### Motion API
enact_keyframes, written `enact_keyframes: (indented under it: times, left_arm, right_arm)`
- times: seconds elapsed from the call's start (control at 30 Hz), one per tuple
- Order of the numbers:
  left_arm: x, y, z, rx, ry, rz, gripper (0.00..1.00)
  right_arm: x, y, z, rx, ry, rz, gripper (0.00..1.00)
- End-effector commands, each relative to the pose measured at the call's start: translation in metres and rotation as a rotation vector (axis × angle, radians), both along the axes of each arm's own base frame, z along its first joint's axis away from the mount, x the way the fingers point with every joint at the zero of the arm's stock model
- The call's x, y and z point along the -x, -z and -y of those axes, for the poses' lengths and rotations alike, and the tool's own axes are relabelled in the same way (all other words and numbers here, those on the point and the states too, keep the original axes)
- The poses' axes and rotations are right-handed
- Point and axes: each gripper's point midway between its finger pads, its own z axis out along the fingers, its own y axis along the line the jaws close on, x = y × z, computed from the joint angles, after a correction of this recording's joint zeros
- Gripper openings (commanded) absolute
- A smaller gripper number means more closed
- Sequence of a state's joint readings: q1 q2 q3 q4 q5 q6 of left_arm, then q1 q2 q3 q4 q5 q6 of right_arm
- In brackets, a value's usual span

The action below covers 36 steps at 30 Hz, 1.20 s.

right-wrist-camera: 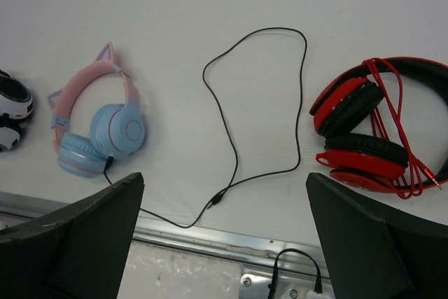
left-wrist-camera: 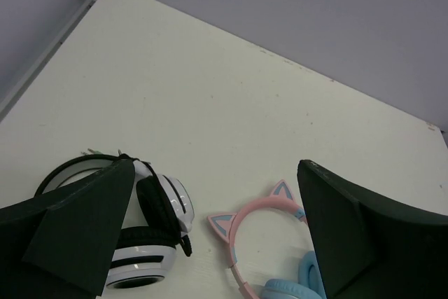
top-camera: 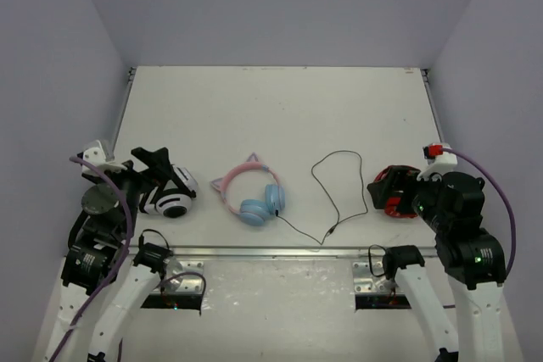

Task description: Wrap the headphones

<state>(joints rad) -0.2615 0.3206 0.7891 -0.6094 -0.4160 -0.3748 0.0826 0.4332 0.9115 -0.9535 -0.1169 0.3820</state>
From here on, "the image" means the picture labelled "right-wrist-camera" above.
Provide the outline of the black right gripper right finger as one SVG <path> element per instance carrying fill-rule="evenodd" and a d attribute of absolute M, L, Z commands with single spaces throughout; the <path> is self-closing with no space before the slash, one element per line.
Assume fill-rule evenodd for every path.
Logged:
<path fill-rule="evenodd" d="M 336 298 L 446 298 L 447 227 L 320 173 L 306 189 Z"/>

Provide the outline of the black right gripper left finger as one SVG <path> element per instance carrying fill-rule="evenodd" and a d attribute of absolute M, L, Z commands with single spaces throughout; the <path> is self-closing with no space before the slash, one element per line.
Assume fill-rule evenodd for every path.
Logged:
<path fill-rule="evenodd" d="M 116 298 L 144 194 L 141 173 L 1 231 L 2 298 Z"/>

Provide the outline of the pink blue cat-ear headphones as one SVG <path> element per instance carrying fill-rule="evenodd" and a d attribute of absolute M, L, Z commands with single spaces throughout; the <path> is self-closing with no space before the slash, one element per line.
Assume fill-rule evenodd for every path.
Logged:
<path fill-rule="evenodd" d="M 124 79 L 125 103 L 106 104 L 92 117 L 90 136 L 69 132 L 71 112 L 81 93 L 98 78 L 117 74 Z M 137 151 L 146 136 L 146 124 L 137 87 L 117 64 L 111 42 L 96 60 L 81 69 L 61 90 L 48 96 L 52 110 L 51 128 L 58 165 L 68 173 L 85 178 L 104 174 L 116 160 Z"/>

